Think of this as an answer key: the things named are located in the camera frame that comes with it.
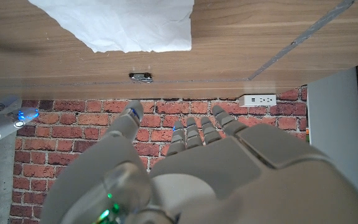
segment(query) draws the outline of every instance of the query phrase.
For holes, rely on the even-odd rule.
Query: white tissue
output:
[[[191,50],[194,0],[29,0],[93,52]]]

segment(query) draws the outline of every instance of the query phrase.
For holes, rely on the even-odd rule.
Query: green led light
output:
[[[114,203],[111,209],[112,212],[118,213],[119,212],[119,205],[117,203]]]
[[[107,209],[100,215],[99,220],[106,218],[109,214],[110,214],[110,211]]]

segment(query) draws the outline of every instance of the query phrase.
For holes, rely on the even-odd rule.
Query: metal latch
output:
[[[151,83],[153,82],[152,74],[149,72],[145,73],[130,73],[129,78],[138,82]]]

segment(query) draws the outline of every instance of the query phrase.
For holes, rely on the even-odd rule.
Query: wood grain surface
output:
[[[325,66],[315,56],[321,50],[335,55],[346,51],[343,47],[351,47],[352,37],[358,37],[357,11],[342,17],[342,22],[334,20],[336,31],[321,29],[319,33],[325,37],[303,43],[312,49],[311,61],[307,60],[307,50],[294,56],[288,54],[288,59],[285,56],[278,61],[287,61],[281,67],[274,65],[254,80],[245,81],[340,2],[196,0],[191,15],[190,52],[124,54],[93,53],[26,0],[0,0],[0,94],[17,93],[25,99],[90,99],[278,93],[358,62],[358,55],[353,55],[355,62],[339,63],[330,69],[331,65]],[[338,42],[334,37],[343,36],[340,25],[347,34]],[[354,52],[347,51],[347,57]],[[129,72],[150,72],[155,83],[131,83]]]
[[[358,65],[358,0],[252,81],[306,84]]]

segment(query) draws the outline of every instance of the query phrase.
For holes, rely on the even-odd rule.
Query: electrical outlet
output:
[[[275,106],[276,95],[244,95],[239,98],[240,107],[255,107],[255,106]]]

